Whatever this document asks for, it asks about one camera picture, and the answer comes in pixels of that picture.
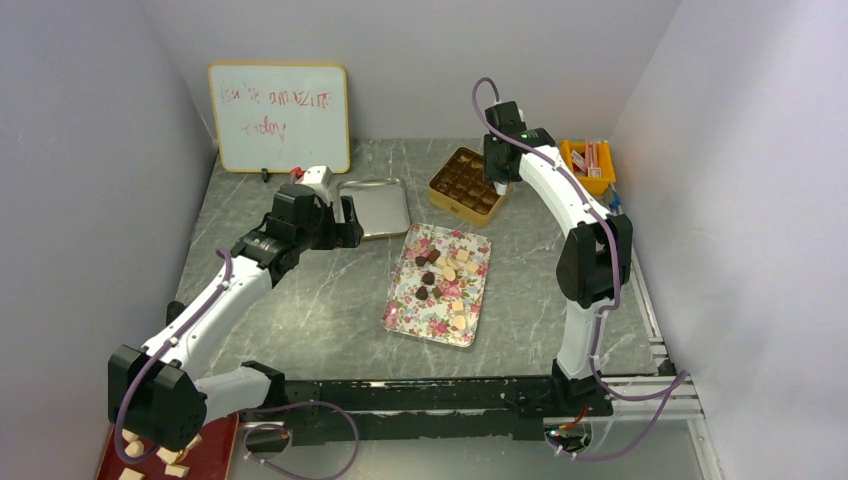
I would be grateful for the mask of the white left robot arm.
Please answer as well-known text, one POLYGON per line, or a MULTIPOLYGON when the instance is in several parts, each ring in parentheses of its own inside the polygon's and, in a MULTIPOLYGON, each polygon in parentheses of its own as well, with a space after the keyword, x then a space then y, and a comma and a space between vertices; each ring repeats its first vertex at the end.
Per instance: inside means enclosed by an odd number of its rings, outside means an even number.
POLYGON ((301 184, 282 186, 260 225, 230 248, 211 283, 141 347, 120 346, 109 359, 108 417, 113 438, 128 431, 154 447, 185 448, 203 426, 251 411, 262 420, 285 409, 284 373, 257 361, 213 376, 203 373, 247 311, 308 250, 356 248, 363 238, 354 201, 324 199, 301 184))

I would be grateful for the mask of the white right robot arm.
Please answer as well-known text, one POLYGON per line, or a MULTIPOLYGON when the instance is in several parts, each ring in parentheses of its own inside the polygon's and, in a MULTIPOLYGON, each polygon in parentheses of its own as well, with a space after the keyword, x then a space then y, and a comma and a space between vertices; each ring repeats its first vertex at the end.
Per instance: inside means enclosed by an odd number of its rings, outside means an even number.
POLYGON ((528 184, 562 230, 565 243, 556 279, 567 299, 565 331, 549 389, 553 408, 576 413, 588 396, 604 391, 599 347, 608 313, 620 303, 630 275, 633 226, 595 200, 542 128, 529 129, 513 101, 497 102, 476 114, 484 138, 484 178, 504 194, 510 183, 528 184))

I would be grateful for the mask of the metal tongs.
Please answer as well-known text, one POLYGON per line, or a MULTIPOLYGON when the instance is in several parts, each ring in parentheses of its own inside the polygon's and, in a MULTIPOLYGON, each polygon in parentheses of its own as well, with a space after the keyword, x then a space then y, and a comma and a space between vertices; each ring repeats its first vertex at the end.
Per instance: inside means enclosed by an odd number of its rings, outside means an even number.
POLYGON ((495 187, 496 193, 499 196, 505 196, 508 192, 509 184, 508 183, 495 182, 494 187, 495 187))

